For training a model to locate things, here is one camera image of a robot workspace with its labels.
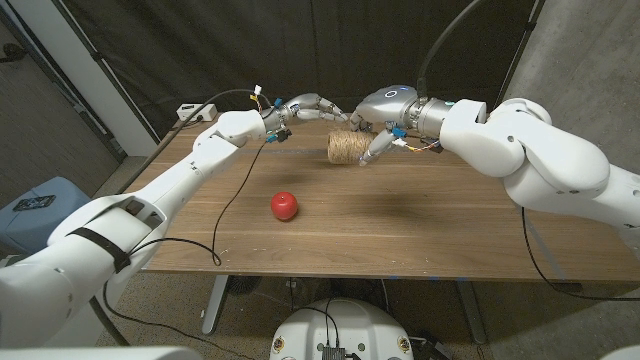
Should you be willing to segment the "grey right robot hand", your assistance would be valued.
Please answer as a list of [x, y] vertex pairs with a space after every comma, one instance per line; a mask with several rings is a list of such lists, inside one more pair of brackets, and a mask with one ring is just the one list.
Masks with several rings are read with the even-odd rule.
[[384, 129], [359, 156], [359, 164], [367, 165], [392, 146], [413, 152], [442, 152], [440, 130], [453, 105], [454, 102], [419, 97], [413, 87], [406, 85], [392, 85], [369, 94], [351, 114], [350, 128], [366, 131], [380, 123]]

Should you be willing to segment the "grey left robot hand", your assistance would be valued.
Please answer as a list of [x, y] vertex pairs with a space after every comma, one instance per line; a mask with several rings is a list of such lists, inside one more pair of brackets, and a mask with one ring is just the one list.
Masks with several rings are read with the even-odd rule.
[[271, 110], [265, 110], [262, 116], [267, 132], [308, 121], [344, 123], [349, 119], [336, 104], [316, 93], [298, 95], [281, 105], [275, 105]]

